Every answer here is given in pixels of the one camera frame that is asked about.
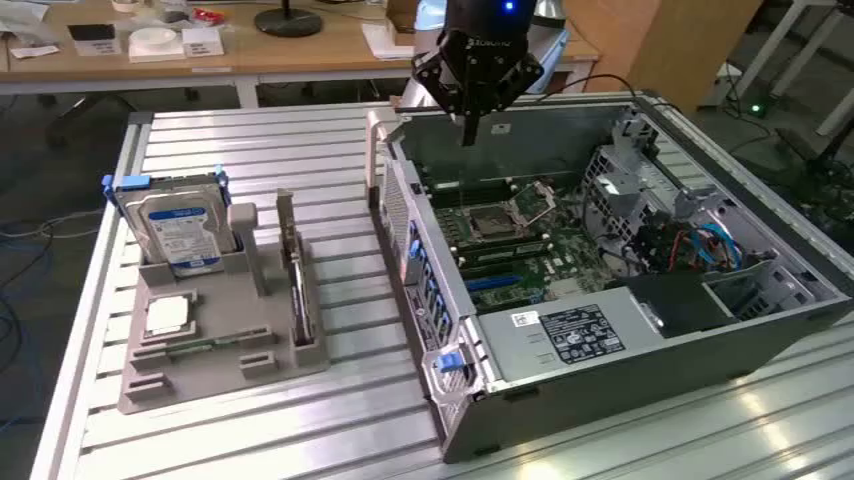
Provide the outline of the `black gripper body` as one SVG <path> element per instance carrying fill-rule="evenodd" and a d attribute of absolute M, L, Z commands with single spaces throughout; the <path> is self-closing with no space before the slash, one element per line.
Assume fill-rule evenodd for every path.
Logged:
<path fill-rule="evenodd" d="M 533 1 L 447 3 L 445 30 L 459 30 L 469 37 L 469 66 L 473 57 L 520 58 L 530 53 L 528 35 L 534 11 Z"/>

